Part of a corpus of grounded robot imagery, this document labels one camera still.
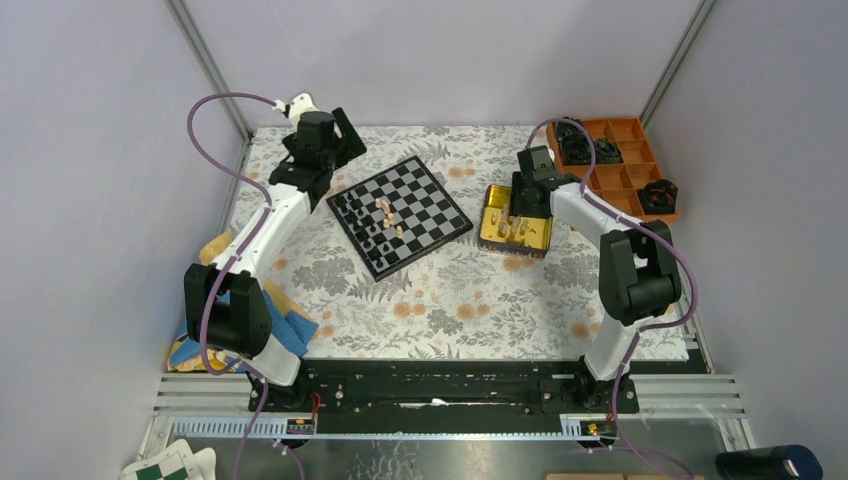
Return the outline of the gold tin box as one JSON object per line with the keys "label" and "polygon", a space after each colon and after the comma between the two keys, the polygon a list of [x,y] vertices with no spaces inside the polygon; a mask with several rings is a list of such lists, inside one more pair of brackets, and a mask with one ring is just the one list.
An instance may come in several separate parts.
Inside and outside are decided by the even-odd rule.
{"label": "gold tin box", "polygon": [[510,200],[510,187],[488,186],[476,234],[477,246],[504,255],[544,259],[550,249],[553,219],[511,214]]}

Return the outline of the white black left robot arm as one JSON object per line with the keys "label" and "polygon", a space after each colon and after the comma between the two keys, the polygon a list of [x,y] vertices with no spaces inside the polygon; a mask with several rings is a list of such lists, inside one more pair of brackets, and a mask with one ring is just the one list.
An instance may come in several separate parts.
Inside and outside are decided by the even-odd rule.
{"label": "white black left robot arm", "polygon": [[288,152],[267,184],[252,181],[264,203],[238,236],[209,264],[184,275],[188,337],[203,350],[220,350],[273,384],[272,398],[288,411],[309,401],[310,385],[298,376],[301,357],[272,334],[264,286],[279,249],[327,194],[336,169],[367,148],[345,111],[319,109],[303,91],[269,106],[293,126]]}

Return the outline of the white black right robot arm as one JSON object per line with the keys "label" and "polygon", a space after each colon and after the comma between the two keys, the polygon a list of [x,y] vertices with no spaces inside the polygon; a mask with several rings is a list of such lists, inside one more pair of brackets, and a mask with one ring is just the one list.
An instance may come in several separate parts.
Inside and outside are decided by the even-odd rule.
{"label": "white black right robot arm", "polygon": [[645,223],[625,214],[575,175],[559,173],[544,146],[519,151],[517,160],[510,213],[564,222],[599,251],[598,293],[604,318],[584,355],[589,375],[573,386],[577,405],[597,412],[613,398],[610,381],[628,370],[629,348],[637,332],[658,325],[681,296],[670,229],[662,221]]}

